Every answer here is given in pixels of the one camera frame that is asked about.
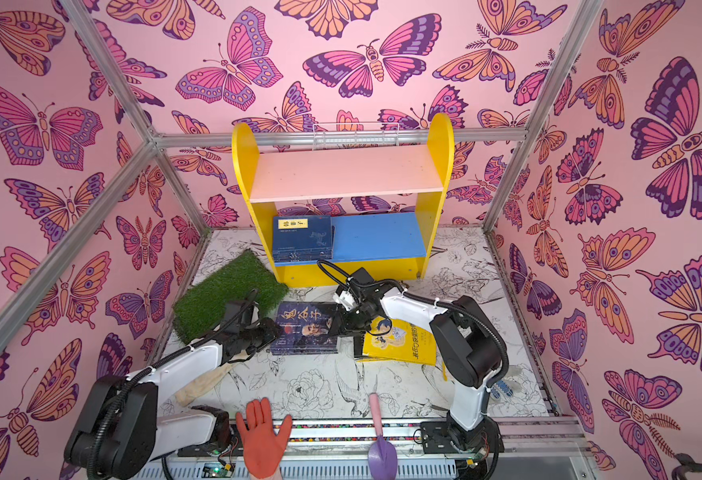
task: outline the book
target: book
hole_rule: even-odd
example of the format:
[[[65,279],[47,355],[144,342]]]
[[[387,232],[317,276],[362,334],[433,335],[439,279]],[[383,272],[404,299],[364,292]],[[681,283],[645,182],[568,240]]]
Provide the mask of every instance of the book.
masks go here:
[[[329,215],[273,217],[272,255],[275,262],[331,260],[333,240]]]
[[[332,302],[282,302],[274,321],[279,338],[271,343],[273,355],[327,355],[338,352],[338,337],[329,335],[341,306]]]
[[[372,333],[354,339],[354,358],[358,361],[399,360],[436,365],[436,339],[432,333],[411,323],[378,317]]]

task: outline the red rubber glove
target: red rubber glove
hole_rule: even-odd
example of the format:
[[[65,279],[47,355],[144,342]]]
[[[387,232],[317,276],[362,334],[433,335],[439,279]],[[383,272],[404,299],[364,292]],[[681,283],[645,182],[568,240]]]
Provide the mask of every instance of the red rubber glove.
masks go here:
[[[284,417],[279,435],[273,433],[273,420],[271,419],[271,402],[268,398],[252,400],[247,404],[247,425],[244,427],[244,418],[237,412],[237,427],[242,437],[244,447],[244,465],[255,478],[268,478],[279,468],[279,462],[287,448],[289,433],[293,429],[293,418]]]

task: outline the yellow label on book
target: yellow label on book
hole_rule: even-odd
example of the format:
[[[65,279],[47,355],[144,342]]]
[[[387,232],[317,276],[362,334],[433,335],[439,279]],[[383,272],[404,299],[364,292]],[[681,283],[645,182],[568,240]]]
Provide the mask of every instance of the yellow label on book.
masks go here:
[[[376,359],[436,364],[436,340],[432,333],[403,320],[378,317],[372,333],[364,336],[362,355]]]
[[[289,229],[289,228],[308,228],[307,218],[289,218],[286,220],[279,220],[279,229]]]

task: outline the green turf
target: green turf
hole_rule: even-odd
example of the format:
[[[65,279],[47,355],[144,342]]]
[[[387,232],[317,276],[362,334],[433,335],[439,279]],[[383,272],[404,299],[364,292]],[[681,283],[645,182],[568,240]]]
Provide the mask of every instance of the green turf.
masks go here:
[[[260,290],[257,302],[263,315],[273,312],[287,294],[287,285],[277,282],[251,250],[244,250],[175,303],[174,328],[181,341],[202,337],[221,321],[227,302],[243,300],[253,288]]]

